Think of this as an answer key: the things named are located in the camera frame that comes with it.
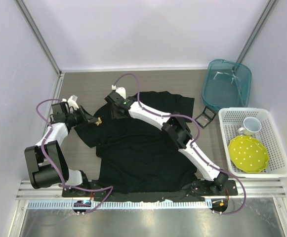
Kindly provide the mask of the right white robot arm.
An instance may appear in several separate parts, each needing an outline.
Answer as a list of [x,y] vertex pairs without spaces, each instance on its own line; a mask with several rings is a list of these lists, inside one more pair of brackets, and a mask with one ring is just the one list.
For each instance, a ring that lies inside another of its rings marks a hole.
[[210,160],[197,145],[196,138],[193,138],[185,121],[188,119],[197,125],[194,119],[178,113],[161,112],[142,103],[139,97],[136,99],[133,97],[123,98],[115,90],[106,96],[105,101],[111,105],[115,112],[139,119],[158,128],[168,146],[187,157],[200,171],[204,179],[209,181],[208,189],[212,194],[219,195],[225,191],[229,179],[228,173]]

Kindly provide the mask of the red gold brooch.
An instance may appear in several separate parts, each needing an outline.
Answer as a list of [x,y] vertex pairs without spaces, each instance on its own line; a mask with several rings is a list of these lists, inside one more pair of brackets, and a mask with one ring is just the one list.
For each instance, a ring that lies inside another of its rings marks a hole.
[[97,126],[99,126],[99,125],[102,124],[101,117],[98,117],[98,118],[97,118],[97,121],[95,122],[95,124],[96,124]]

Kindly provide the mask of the black t-shirt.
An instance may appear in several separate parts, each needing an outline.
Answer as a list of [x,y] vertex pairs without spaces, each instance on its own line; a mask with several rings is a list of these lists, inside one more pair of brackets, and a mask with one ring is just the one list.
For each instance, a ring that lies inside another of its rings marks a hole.
[[111,107],[99,108],[99,126],[75,131],[101,158],[98,184],[115,192],[177,192],[196,179],[197,168],[179,151],[169,148],[156,127],[133,118],[112,118]]

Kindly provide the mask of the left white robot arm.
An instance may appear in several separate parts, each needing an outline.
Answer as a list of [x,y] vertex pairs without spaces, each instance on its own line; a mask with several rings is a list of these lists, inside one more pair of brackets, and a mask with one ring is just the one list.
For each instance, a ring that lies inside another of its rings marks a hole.
[[52,114],[46,120],[46,134],[24,151],[31,185],[34,189],[59,185],[85,197],[90,192],[87,176],[81,170],[71,170],[68,167],[61,144],[72,128],[99,125],[101,119],[90,115],[75,102],[62,101],[51,107]]

